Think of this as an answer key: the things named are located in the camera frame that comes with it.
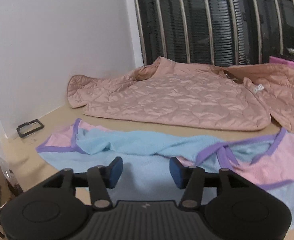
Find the steel window railing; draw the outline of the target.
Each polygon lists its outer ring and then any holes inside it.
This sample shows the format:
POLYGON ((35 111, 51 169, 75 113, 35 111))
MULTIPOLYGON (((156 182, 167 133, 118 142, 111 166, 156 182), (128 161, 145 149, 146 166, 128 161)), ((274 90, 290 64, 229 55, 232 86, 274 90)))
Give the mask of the steel window railing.
POLYGON ((228 67, 289 57, 294 0, 134 0, 142 59, 228 67))

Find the magenta flat box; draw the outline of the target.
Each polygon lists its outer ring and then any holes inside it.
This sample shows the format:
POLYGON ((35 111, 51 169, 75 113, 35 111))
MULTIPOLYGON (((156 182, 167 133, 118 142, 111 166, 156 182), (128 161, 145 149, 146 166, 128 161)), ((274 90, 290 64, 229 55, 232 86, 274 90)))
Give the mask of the magenta flat box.
POLYGON ((285 64, 290 68, 294 69, 294 61, 291 60, 286 60, 286 59, 282 59, 279 57, 274 57, 274 56, 270 56, 269 57, 269 63, 274 63, 274 64, 285 64))

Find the black rectangular frame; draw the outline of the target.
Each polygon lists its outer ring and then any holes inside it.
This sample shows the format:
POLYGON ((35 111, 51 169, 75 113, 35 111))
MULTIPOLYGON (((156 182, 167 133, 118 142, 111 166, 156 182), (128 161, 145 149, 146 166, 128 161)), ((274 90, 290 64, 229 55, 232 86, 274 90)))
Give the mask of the black rectangular frame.
POLYGON ((20 138, 25 138, 40 131, 43 128, 44 125, 38 119, 34 119, 19 125, 16 130, 20 138))

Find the pink blue purple garment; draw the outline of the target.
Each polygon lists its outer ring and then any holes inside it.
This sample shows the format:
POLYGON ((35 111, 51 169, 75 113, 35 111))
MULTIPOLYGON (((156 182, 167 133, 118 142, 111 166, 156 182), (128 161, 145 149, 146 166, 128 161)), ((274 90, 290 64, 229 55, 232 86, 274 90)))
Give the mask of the pink blue purple garment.
POLYGON ((81 119, 53 133, 36 148, 58 170, 86 172, 108 165, 116 157, 124 168, 116 187, 109 191, 119 200, 180 200, 169 160, 216 173, 228 168, 284 202, 294 229, 294 134, 282 128, 276 134, 223 141, 209 135, 177 137, 150 131, 112 131, 81 119))

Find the pink quilted jacket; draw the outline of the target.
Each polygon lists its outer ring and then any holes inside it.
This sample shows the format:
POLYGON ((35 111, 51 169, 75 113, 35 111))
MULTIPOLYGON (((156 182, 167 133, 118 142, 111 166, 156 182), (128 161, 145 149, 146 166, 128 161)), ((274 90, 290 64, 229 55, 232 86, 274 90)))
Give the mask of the pink quilted jacket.
POLYGON ((258 131, 272 120, 294 133, 294 68, 218 67, 159 57, 113 79, 73 76, 71 108, 85 115, 225 131, 258 131))

